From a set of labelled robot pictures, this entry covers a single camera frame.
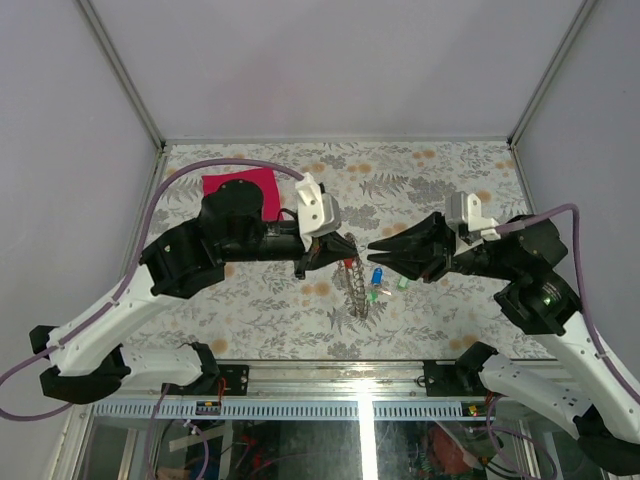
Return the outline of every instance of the red wire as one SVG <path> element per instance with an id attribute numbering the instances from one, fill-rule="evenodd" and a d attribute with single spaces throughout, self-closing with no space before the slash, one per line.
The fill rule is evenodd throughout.
<path id="1" fill-rule="evenodd" d="M 224 377 L 220 377 L 218 380 L 218 405 L 220 405 L 220 411 L 222 411 L 222 399 L 224 397 L 224 391 L 227 389 L 227 379 Z"/>

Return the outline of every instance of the white bracket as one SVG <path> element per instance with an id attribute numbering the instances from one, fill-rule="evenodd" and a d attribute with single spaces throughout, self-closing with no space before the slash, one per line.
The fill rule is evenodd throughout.
<path id="1" fill-rule="evenodd" d="M 500 240 L 495 227 L 499 225 L 495 218 L 482 216 L 482 201 L 476 194 L 456 192 L 446 199 L 445 221 L 454 232 L 460 232 L 460 226 L 466 225 L 467 231 L 477 232 L 474 240 Z"/>
<path id="2" fill-rule="evenodd" d="M 322 193 L 320 185 L 310 173 L 296 182 L 298 199 L 298 228 L 300 238 L 309 251 L 313 237 L 335 232 L 340 228 L 340 208 L 338 202 L 328 193 Z"/>

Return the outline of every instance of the floral tablecloth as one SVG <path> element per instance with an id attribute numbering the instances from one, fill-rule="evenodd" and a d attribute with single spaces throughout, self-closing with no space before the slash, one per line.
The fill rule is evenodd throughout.
<path id="1" fill-rule="evenodd" d="M 165 176 L 214 157 L 271 160 L 310 171 L 340 203 L 341 233 L 351 232 L 361 255 L 376 239 L 400 232 L 434 210 L 447 195 L 477 193 L 484 211 L 506 221 L 525 211 L 515 165 L 503 142 L 298 143 L 174 145 Z M 200 208 L 203 174 L 179 179 L 160 201 L 148 241 L 192 218 Z M 293 182 L 277 175 L 284 206 L 295 208 Z M 375 265 L 365 260 L 370 278 Z M 492 295 L 503 282 L 449 274 L 437 284 L 411 282 L 384 269 L 392 292 L 371 304 L 366 320 L 352 317 L 334 266 L 293 276 L 292 263 L 228 264 L 225 282 L 158 316 L 131 338 L 146 347 L 198 340 L 219 358 L 445 359 L 480 339 L 514 358 L 546 358 L 538 343 L 500 313 Z"/>

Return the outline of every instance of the white wall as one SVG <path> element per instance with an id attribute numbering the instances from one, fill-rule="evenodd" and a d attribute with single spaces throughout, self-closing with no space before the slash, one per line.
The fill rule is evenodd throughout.
<path id="1" fill-rule="evenodd" d="M 167 138 L 503 136 L 581 0 L 94 0 Z"/>
<path id="2" fill-rule="evenodd" d="M 586 284 L 605 339 L 640 378 L 640 2 L 604 0 L 519 145 L 542 211 L 582 210 Z M 559 221 L 565 239 L 569 218 Z M 573 276 L 570 264 L 563 272 Z"/>
<path id="3" fill-rule="evenodd" d="M 117 280 L 153 148 L 70 0 L 0 3 L 0 369 Z M 0 390 L 44 412 L 41 362 Z M 64 418 L 0 420 L 0 477 L 43 474 Z"/>

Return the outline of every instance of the small red object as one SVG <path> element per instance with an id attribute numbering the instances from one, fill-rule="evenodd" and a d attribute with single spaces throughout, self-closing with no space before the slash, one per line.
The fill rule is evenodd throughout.
<path id="1" fill-rule="evenodd" d="M 280 192 L 273 170 L 270 168 L 254 168 L 244 172 L 229 173 L 225 175 L 203 175 L 202 192 L 205 195 L 217 192 L 218 188 L 230 180 L 246 180 L 255 183 L 262 190 L 264 195 L 264 207 L 262 209 L 262 220 L 265 222 L 275 222 L 280 212 Z"/>

